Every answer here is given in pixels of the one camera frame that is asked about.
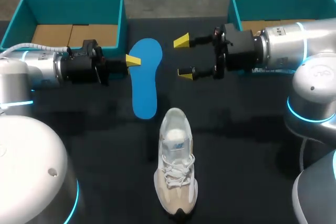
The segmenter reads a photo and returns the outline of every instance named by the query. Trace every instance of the teal box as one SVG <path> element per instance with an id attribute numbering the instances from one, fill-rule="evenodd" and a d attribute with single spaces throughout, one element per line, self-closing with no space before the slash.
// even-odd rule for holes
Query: teal box
<path id="1" fill-rule="evenodd" d="M 335 17 L 335 0 L 230 0 L 228 8 L 228 23 L 238 30 L 242 21 Z"/>
<path id="2" fill-rule="evenodd" d="M 124 54 L 126 51 L 127 19 L 123 0 L 21 0 L 0 44 L 0 50 L 31 42 L 36 26 L 42 24 L 118 25 L 116 45 L 102 47 L 102 50 L 106 58 Z"/>

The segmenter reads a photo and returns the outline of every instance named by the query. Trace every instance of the white cable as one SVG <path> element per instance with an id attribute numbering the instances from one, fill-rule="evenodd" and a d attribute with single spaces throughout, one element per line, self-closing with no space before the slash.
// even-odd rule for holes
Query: white cable
<path id="1" fill-rule="evenodd" d="M 303 153 L 305 152 L 305 146 L 307 143 L 307 139 L 304 138 L 301 144 L 301 148 L 300 148 L 300 156 L 299 156 L 299 164 L 300 164 L 300 172 L 302 173 L 303 170 L 305 169 L 305 166 L 303 164 Z"/>
<path id="2" fill-rule="evenodd" d="M 67 52 L 67 50 L 68 50 L 67 47 L 46 47 L 46 46 L 33 44 L 33 43 L 21 43 L 21 44 L 17 44 L 15 46 L 12 46 L 12 47 L 8 48 L 7 50 L 3 51 L 0 54 L 0 57 L 4 57 L 5 55 L 9 54 L 10 52 L 13 52 L 13 51 L 15 51 L 19 48 L 23 48 L 23 47 L 30 47 L 30 48 L 40 49 L 40 50 L 43 50 L 43 51 L 53 51 L 53 52 Z"/>

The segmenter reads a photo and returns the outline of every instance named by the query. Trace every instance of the white shoelace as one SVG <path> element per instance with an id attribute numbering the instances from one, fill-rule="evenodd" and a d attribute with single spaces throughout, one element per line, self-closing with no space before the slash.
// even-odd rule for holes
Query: white shoelace
<path id="1" fill-rule="evenodd" d="M 189 155 L 189 160 L 185 164 L 175 164 L 175 161 L 169 163 L 166 161 L 165 157 L 162 155 L 162 160 L 165 164 L 164 178 L 166 184 L 171 186 L 184 186 L 190 183 L 190 178 L 187 178 L 187 175 L 190 172 L 191 166 L 195 162 L 195 156 L 193 154 Z"/>

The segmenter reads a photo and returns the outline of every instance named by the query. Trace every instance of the cardboard box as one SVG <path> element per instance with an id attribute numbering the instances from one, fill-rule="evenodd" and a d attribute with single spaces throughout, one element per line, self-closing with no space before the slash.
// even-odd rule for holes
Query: cardboard box
<path id="1" fill-rule="evenodd" d="M 72 25 L 37 25 L 31 43 L 48 47 L 68 46 Z"/>
<path id="2" fill-rule="evenodd" d="M 83 25 L 83 33 L 78 33 L 77 27 Z M 126 53 L 124 1 L 21 0 L 0 44 L 0 51 L 24 42 L 57 47 L 70 45 L 72 49 L 78 49 L 84 39 L 96 39 L 106 58 Z M 21 48 L 18 51 L 34 50 Z"/>
<path id="3" fill-rule="evenodd" d="M 117 25 L 73 26 L 68 46 L 81 47 L 83 40 L 95 39 L 101 47 L 114 47 L 117 36 Z"/>
<path id="4" fill-rule="evenodd" d="M 254 33 L 279 22 L 285 25 L 335 17 L 335 0 L 230 0 L 228 8 L 229 23 Z"/>

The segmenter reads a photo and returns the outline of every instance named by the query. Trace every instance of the blue insole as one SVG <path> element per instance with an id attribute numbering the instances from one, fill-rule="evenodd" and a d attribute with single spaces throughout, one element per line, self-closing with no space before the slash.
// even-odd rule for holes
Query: blue insole
<path id="1" fill-rule="evenodd" d="M 131 49 L 130 56 L 141 59 L 141 66 L 130 67 L 134 114 L 150 119 L 156 114 L 155 74 L 161 59 L 162 48 L 155 39 L 141 39 Z"/>

